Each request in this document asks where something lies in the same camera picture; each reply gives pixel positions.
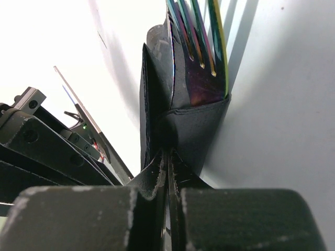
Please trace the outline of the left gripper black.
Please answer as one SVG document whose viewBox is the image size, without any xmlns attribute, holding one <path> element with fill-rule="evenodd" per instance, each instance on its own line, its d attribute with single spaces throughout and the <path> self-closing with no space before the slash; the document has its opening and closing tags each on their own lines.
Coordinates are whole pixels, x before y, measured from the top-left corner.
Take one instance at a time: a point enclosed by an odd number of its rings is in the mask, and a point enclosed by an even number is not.
<svg viewBox="0 0 335 251">
<path fill-rule="evenodd" d="M 28 87 L 1 104 L 1 203 L 33 186 L 115 185 L 100 153 L 42 107 L 45 95 Z"/>
</svg>

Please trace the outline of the iridescent green fork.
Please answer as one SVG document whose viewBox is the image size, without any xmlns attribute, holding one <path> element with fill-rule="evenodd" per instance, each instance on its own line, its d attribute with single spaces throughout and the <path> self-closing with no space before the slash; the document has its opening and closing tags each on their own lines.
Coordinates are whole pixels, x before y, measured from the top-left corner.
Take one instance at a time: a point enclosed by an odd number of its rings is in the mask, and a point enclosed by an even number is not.
<svg viewBox="0 0 335 251">
<path fill-rule="evenodd" d="M 185 85 L 191 106 L 210 104 L 228 96 L 228 62 L 220 8 L 209 1 L 213 38 L 210 46 L 198 1 L 191 1 L 191 19 L 185 1 L 167 1 L 167 9 L 184 54 Z"/>
</svg>

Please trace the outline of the silver table knife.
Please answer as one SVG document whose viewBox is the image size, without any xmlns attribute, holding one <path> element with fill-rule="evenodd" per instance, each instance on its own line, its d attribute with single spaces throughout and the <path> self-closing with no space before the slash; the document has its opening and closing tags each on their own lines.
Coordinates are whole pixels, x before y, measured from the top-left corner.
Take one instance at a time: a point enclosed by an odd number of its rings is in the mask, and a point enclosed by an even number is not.
<svg viewBox="0 0 335 251">
<path fill-rule="evenodd" d="M 169 107 L 172 105 L 175 77 L 172 37 L 168 13 L 163 24 L 156 25 L 147 32 L 147 46 Z"/>
</svg>

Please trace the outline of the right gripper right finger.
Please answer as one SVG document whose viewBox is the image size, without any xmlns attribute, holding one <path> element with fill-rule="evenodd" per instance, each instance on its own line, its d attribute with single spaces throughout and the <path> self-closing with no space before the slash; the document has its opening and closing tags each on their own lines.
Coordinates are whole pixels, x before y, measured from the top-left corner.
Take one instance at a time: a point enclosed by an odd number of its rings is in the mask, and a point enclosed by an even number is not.
<svg viewBox="0 0 335 251">
<path fill-rule="evenodd" d="M 214 189 L 167 154 L 173 250 L 325 250 L 304 198 L 289 189 Z"/>
</svg>

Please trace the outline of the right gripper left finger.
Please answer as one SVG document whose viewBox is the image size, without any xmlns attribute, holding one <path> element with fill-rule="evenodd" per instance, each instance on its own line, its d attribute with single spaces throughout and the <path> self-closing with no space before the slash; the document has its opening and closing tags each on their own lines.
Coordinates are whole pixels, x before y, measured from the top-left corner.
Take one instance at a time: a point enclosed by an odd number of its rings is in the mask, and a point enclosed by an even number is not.
<svg viewBox="0 0 335 251">
<path fill-rule="evenodd" d="M 41 186 L 22 191 L 1 250 L 161 250 L 166 166 L 162 151 L 125 186 Z"/>
</svg>

